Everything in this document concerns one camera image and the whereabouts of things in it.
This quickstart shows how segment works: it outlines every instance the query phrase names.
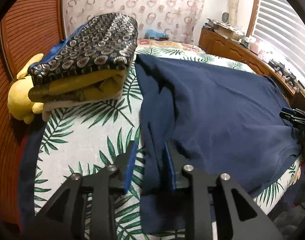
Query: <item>metal screw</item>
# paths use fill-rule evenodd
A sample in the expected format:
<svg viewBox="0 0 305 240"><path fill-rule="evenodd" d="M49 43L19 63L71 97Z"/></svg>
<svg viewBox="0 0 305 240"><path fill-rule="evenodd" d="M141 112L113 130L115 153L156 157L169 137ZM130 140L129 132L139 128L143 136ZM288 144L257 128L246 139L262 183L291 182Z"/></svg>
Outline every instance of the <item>metal screw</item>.
<svg viewBox="0 0 305 240"><path fill-rule="evenodd" d="M184 169L185 171L192 171L194 168L193 168L192 165L186 164L186 165L183 167L183 169Z"/></svg>
<svg viewBox="0 0 305 240"><path fill-rule="evenodd" d="M230 179L230 175L228 173L222 173L220 175L220 178L223 180L229 180Z"/></svg>
<svg viewBox="0 0 305 240"><path fill-rule="evenodd" d="M72 180L78 180L82 177L82 175L80 173L72 173L70 177Z"/></svg>
<svg viewBox="0 0 305 240"><path fill-rule="evenodd" d="M107 166L108 171L115 171L117 167L113 164Z"/></svg>

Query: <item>patterned blanket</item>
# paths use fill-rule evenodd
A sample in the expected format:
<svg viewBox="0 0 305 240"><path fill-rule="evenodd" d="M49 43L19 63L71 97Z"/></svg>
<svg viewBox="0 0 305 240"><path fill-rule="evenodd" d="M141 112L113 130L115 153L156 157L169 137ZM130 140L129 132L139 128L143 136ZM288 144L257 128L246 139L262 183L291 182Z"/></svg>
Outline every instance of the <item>patterned blanket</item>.
<svg viewBox="0 0 305 240"><path fill-rule="evenodd" d="M136 54L177 58L234 68L254 73L249 66L204 53L196 46L169 41L138 41ZM113 163L130 140L139 143L131 187L115 202L118 239L172 239L184 237L185 230L145 235L141 231L139 202L144 171L143 147L140 140L139 111L142 95L134 64L123 86L120 100L108 100L71 108L56 108L51 113L39 150L35 179L35 213L74 172L89 175ZM288 187L300 176L299 158L254 201L267 214ZM89 219L85 235L89 238ZM212 224L217 239L216 223Z"/></svg>

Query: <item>window blind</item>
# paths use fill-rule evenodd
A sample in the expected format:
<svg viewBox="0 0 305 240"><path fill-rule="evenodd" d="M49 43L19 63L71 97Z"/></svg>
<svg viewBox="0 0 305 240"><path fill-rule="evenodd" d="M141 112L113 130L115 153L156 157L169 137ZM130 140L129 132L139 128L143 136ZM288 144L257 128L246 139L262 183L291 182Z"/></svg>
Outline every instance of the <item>window blind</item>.
<svg viewBox="0 0 305 240"><path fill-rule="evenodd" d="M259 0L253 36L270 43L305 78L305 25L286 0Z"/></svg>

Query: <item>wooden cabinet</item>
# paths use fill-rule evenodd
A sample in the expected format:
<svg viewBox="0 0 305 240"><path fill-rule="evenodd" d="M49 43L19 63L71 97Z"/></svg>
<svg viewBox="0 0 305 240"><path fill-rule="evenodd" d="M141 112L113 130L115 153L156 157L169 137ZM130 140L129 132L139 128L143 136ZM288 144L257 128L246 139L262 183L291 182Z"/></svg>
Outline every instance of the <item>wooden cabinet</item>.
<svg viewBox="0 0 305 240"><path fill-rule="evenodd" d="M260 60L257 55L250 50L204 28L201 31L199 46L208 54L245 63L257 74L271 77L288 101L290 103L293 102L293 104L291 104L293 108L305 109L305 103L302 103L305 102L305 91L300 91L302 96L297 95L298 93L296 94L294 89L285 82L284 77L275 73L268 64Z"/></svg>

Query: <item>stuffed animal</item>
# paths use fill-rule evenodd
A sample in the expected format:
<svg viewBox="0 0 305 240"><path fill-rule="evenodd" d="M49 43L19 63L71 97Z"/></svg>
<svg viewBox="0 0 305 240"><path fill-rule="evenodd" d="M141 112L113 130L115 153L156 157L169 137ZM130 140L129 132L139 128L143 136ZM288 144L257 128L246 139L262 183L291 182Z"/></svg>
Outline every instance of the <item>stuffed animal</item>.
<svg viewBox="0 0 305 240"><path fill-rule="evenodd" d="M27 76L28 68L31 64L39 62L44 54L33 56L17 74L8 92L8 109L10 114L17 120L23 120L30 124L35 114L41 114L43 103L32 102L28 98L28 92L33 87L31 76Z"/></svg>

